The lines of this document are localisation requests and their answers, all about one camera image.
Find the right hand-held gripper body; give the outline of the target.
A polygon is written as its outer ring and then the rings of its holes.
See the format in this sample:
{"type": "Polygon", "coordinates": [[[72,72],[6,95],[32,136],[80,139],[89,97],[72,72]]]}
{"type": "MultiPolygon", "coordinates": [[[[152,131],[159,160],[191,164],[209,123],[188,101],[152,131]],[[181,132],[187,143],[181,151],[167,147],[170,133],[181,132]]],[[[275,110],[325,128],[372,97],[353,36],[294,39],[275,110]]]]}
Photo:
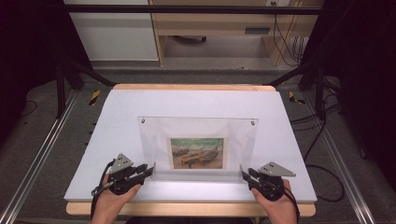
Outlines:
{"type": "Polygon", "coordinates": [[[283,196],[285,192],[283,176],[295,177],[296,174],[273,161],[258,169],[258,180],[265,199],[275,202],[283,196]]]}

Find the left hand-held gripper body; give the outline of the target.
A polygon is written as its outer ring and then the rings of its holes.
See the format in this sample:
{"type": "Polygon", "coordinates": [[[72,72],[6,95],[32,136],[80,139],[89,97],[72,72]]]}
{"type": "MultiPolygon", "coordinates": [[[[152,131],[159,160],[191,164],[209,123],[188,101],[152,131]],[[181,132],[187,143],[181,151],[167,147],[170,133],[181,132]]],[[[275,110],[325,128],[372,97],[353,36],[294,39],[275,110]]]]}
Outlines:
{"type": "Polygon", "coordinates": [[[134,166],[129,158],[120,153],[116,159],[109,163],[107,178],[109,190],[116,195],[121,195],[135,185],[143,185],[140,183],[142,173],[136,172],[138,166],[134,166]]]}

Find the clear acrylic photo frame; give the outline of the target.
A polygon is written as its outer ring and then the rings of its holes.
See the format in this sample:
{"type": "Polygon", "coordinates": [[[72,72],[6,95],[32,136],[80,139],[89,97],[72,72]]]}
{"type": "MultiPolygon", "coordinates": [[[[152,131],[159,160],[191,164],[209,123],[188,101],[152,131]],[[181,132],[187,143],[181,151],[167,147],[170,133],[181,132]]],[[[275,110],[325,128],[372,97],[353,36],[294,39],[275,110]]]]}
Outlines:
{"type": "Polygon", "coordinates": [[[144,160],[163,181],[235,182],[251,161],[260,122],[240,118],[142,117],[139,123],[144,160]],[[227,138],[226,167],[221,170],[177,170],[170,164],[170,138],[227,138]]]}

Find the painting print card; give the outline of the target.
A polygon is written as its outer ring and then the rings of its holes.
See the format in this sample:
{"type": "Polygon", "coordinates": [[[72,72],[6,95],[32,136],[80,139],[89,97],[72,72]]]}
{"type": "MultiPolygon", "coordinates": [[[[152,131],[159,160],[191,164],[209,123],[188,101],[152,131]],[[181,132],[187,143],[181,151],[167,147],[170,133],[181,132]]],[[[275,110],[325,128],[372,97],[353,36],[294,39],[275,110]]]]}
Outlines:
{"type": "Polygon", "coordinates": [[[170,164],[177,170],[221,170],[226,167],[227,138],[170,138],[170,164]]]}

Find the person's right hand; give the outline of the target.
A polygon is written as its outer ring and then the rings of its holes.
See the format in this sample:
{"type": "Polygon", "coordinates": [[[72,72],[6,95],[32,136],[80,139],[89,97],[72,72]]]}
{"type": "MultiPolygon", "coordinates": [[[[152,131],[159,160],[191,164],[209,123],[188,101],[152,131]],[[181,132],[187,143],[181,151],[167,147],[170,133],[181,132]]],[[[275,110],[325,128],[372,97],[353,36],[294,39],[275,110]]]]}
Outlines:
{"type": "Polygon", "coordinates": [[[271,219],[294,219],[298,221],[296,208],[286,195],[283,195],[275,202],[271,202],[265,199],[258,190],[252,189],[251,192],[257,203],[263,208],[269,217],[270,221],[271,219]]]}

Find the person's left hand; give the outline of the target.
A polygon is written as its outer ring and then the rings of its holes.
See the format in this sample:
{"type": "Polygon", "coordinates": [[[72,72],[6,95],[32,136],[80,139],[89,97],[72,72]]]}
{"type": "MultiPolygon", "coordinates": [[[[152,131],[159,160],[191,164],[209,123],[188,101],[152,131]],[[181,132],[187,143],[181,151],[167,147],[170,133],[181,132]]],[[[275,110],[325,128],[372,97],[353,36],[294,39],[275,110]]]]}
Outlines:
{"type": "Polygon", "coordinates": [[[92,220],[106,219],[115,221],[123,206],[132,200],[140,188],[140,185],[135,185],[121,195],[116,195],[109,189],[104,190],[96,202],[92,220]]]}

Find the black metal stand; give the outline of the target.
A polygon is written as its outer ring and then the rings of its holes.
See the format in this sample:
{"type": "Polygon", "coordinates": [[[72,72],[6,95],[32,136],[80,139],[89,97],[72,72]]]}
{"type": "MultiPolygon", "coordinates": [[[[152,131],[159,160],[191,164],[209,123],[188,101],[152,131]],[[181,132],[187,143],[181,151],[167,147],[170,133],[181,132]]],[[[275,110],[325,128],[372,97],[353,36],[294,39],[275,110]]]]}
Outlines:
{"type": "Polygon", "coordinates": [[[57,100],[58,112],[56,118],[60,118],[66,110],[66,98],[64,82],[67,81],[73,90],[81,90],[84,86],[83,81],[79,74],[85,74],[100,83],[114,87],[116,82],[113,82],[105,77],[97,74],[92,68],[89,68],[81,63],[73,60],[60,62],[56,67],[56,86],[57,86],[57,100]]]}
{"type": "Polygon", "coordinates": [[[323,89],[324,89],[324,70],[320,65],[315,63],[304,63],[289,71],[286,75],[279,77],[268,83],[268,86],[277,87],[281,83],[302,75],[301,80],[298,83],[298,87],[301,91],[309,90],[313,85],[316,85],[315,91],[315,112],[321,120],[325,120],[325,109],[323,100],[323,89]]]}

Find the white cabinet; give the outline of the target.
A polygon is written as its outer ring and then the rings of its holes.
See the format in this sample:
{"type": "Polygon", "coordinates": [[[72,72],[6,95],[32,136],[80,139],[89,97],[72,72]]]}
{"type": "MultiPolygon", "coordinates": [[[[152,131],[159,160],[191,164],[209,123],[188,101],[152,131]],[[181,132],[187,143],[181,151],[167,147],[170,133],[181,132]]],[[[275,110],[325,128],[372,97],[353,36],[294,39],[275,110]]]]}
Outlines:
{"type": "Polygon", "coordinates": [[[91,61],[157,61],[149,13],[71,13],[91,61]]]}

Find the black curtain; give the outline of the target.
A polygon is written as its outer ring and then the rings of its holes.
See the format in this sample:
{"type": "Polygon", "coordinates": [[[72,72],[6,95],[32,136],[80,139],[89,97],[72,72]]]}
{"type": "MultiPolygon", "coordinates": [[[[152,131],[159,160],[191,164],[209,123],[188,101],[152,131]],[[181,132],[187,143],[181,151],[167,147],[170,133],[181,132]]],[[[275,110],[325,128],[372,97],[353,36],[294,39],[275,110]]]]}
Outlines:
{"type": "Polygon", "coordinates": [[[323,69],[338,77],[344,106],[368,154],[396,188],[396,0],[325,0],[304,54],[329,32],[323,69]]]}
{"type": "Polygon", "coordinates": [[[60,51],[91,62],[64,0],[0,0],[0,144],[25,108],[29,90],[55,79],[60,51]]]}

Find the light wooden desk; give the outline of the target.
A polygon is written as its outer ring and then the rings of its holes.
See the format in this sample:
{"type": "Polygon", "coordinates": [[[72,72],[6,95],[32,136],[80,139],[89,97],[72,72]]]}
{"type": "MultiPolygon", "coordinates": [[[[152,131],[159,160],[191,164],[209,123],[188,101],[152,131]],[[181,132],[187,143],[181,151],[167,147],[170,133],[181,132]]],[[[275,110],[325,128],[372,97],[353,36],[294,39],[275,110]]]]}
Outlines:
{"type": "MultiPolygon", "coordinates": [[[[324,0],[148,0],[152,6],[322,7],[324,0]]],[[[316,15],[154,13],[159,37],[256,35],[262,38],[272,65],[281,62],[293,37],[309,37],[316,15]]]]}

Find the aluminium floor rail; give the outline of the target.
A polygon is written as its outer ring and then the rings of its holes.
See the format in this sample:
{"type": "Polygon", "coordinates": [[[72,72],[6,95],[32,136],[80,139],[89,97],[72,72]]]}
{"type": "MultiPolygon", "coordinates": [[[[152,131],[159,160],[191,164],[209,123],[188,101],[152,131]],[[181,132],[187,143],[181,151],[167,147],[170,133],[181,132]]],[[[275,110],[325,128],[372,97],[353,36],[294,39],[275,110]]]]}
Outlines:
{"type": "Polygon", "coordinates": [[[71,90],[69,97],[66,101],[65,109],[61,113],[61,115],[54,121],[49,133],[47,134],[44,142],[42,143],[40,149],[35,155],[33,162],[31,163],[28,171],[26,172],[23,180],[19,184],[16,192],[8,203],[6,209],[0,215],[0,224],[12,224],[16,219],[18,213],[21,211],[21,207],[23,206],[27,196],[29,195],[39,173],[43,165],[45,164],[48,155],[51,153],[54,144],[60,132],[63,129],[67,118],[73,106],[76,102],[76,99],[79,95],[79,91],[71,90]]]}
{"type": "Polygon", "coordinates": [[[309,164],[308,169],[312,172],[322,172],[328,175],[331,181],[335,181],[341,191],[343,198],[339,198],[337,203],[330,203],[321,199],[317,192],[318,202],[316,204],[316,217],[323,217],[327,222],[331,220],[341,220],[343,215],[354,214],[353,222],[360,224],[375,224],[374,216],[364,200],[357,185],[356,179],[347,167],[346,161],[342,158],[339,147],[335,144],[330,131],[326,127],[326,119],[314,118],[319,126],[317,140],[312,146],[319,142],[325,150],[325,159],[331,163],[329,171],[324,163],[309,164]]]}

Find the black horizontal frame bar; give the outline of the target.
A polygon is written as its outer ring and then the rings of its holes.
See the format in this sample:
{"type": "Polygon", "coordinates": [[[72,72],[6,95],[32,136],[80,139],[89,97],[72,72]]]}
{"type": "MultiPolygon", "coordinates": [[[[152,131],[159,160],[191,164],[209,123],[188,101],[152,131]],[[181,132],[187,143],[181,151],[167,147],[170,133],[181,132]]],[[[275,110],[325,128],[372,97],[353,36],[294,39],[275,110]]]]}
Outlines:
{"type": "Polygon", "coordinates": [[[232,7],[232,6],[145,6],[145,5],[64,5],[61,9],[79,13],[193,13],[319,15],[321,7],[232,7]]]}

